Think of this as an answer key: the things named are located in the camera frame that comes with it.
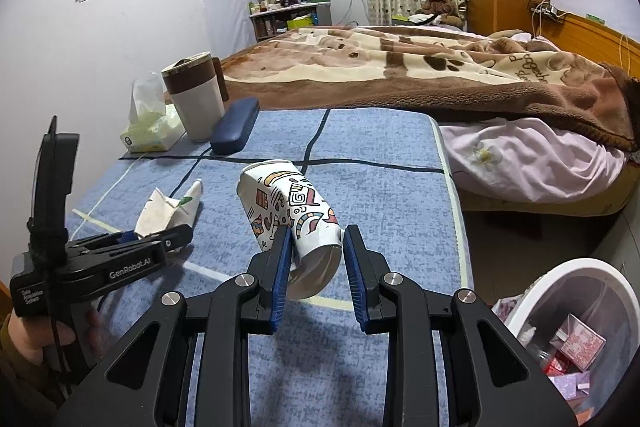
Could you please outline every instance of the brown blanket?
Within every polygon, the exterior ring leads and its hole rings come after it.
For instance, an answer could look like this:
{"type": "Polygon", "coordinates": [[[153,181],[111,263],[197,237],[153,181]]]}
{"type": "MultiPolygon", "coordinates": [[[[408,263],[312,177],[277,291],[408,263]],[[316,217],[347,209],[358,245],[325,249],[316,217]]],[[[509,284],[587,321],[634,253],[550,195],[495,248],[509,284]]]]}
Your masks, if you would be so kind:
{"type": "Polygon", "coordinates": [[[390,107],[438,121],[537,117],[633,152],[640,82],[544,42],[422,28],[300,28],[223,60],[231,100],[264,109],[390,107]]]}

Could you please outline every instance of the paper cup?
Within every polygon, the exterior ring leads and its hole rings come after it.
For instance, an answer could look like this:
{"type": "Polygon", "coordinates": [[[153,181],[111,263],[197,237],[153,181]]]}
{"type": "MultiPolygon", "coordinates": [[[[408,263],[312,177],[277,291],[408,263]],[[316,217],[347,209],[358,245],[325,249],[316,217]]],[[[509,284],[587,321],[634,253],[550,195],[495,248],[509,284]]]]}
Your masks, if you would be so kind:
{"type": "Polygon", "coordinates": [[[287,297],[306,299],[334,276],[342,255],[342,231],[329,204],[287,160],[268,160],[242,169],[236,193],[262,251],[277,227],[291,227],[294,254],[287,297]]]}

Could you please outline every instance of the pink box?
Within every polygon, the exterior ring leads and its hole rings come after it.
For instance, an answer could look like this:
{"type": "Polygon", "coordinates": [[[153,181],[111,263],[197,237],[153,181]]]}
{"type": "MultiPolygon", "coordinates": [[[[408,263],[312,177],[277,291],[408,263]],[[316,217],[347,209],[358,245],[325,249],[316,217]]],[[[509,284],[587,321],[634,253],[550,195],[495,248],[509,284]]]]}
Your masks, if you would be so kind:
{"type": "Polygon", "coordinates": [[[556,389],[560,392],[565,400],[572,400],[577,396],[578,374],[559,375],[557,377],[549,377],[556,389]]]}
{"type": "Polygon", "coordinates": [[[569,315],[551,340],[552,346],[586,371],[607,341],[574,315],[569,315]]]}

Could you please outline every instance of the floor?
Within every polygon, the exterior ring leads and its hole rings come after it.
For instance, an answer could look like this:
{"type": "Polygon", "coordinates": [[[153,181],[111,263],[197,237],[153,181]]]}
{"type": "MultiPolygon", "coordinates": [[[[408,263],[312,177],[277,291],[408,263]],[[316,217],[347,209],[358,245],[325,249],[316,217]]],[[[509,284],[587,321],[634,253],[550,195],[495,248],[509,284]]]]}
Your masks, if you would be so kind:
{"type": "Polygon", "coordinates": [[[465,212],[475,290],[487,304],[519,295],[564,261],[589,257],[616,218],[465,212]]]}

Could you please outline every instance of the tissue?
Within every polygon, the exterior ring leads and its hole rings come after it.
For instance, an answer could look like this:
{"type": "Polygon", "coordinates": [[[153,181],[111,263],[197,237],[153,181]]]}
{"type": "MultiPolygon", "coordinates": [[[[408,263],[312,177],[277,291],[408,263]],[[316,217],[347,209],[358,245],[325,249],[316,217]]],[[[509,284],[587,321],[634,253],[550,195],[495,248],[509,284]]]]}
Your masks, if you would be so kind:
{"type": "Polygon", "coordinates": [[[173,104],[164,105],[164,89],[157,73],[131,85],[129,126],[120,139],[129,152],[168,151],[184,134],[173,104]]]}
{"type": "Polygon", "coordinates": [[[193,228],[201,198],[200,179],[197,179],[179,200],[165,196],[162,190],[156,187],[142,209],[134,232],[138,237],[146,237],[178,225],[189,225],[193,228]]]}

